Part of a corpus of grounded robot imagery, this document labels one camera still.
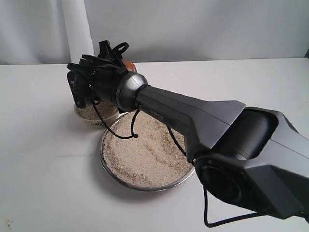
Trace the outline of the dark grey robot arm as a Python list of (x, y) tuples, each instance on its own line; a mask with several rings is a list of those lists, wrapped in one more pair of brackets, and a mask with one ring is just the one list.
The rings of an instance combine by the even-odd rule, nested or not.
[(143, 111), (182, 134), (204, 193), (251, 211), (207, 227), (264, 215), (308, 219), (309, 141), (283, 113), (152, 87), (123, 63), (128, 43), (111, 48), (102, 41), (99, 47), (98, 56), (68, 64), (75, 105), (103, 101), (122, 113)]

